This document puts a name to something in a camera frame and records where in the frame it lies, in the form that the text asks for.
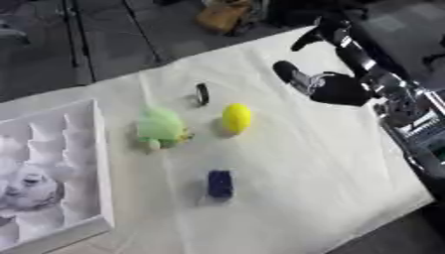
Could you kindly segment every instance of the black ring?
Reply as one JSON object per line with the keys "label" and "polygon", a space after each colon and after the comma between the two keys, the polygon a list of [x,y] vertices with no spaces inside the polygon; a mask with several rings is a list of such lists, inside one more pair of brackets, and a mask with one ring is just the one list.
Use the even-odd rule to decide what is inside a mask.
{"label": "black ring", "polygon": [[198,103],[201,106],[205,106],[209,103],[209,90],[204,83],[197,84],[197,97]]}

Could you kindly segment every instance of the table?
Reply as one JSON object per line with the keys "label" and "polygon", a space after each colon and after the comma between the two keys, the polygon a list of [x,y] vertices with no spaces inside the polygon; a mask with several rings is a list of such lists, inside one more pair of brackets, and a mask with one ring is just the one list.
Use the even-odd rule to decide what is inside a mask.
{"label": "table", "polygon": [[[325,43],[291,54],[306,31],[3,103],[2,119],[86,97],[103,110],[116,228],[53,253],[325,253],[431,202],[370,107],[309,101],[273,74],[278,60],[309,74],[348,72]],[[198,82],[211,93],[202,108],[190,105]],[[213,126],[232,102],[248,105],[254,122],[224,139]],[[134,149],[128,137],[146,104],[178,111],[195,139],[150,155]],[[230,203],[197,202],[212,169],[232,170]]]}

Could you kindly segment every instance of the blue block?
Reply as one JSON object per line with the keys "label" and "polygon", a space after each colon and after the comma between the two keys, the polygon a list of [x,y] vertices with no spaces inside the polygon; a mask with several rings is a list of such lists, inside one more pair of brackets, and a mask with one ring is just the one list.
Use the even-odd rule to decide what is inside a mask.
{"label": "blue block", "polygon": [[217,199],[233,196],[233,184],[229,171],[210,171],[208,175],[208,195]]}

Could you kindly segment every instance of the tennis ball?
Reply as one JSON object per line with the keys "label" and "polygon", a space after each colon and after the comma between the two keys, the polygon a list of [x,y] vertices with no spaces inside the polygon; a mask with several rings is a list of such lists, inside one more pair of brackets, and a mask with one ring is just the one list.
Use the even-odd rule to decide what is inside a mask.
{"label": "tennis ball", "polygon": [[250,126],[250,109],[247,106],[234,103],[227,106],[222,113],[222,126],[233,134],[239,134]]}

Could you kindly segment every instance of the white tray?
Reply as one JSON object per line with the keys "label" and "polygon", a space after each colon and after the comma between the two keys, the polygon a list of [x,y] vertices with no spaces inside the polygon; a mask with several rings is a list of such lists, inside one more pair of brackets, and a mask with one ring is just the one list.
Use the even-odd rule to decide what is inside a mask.
{"label": "white tray", "polygon": [[113,226],[95,100],[0,122],[0,253],[43,253]]}

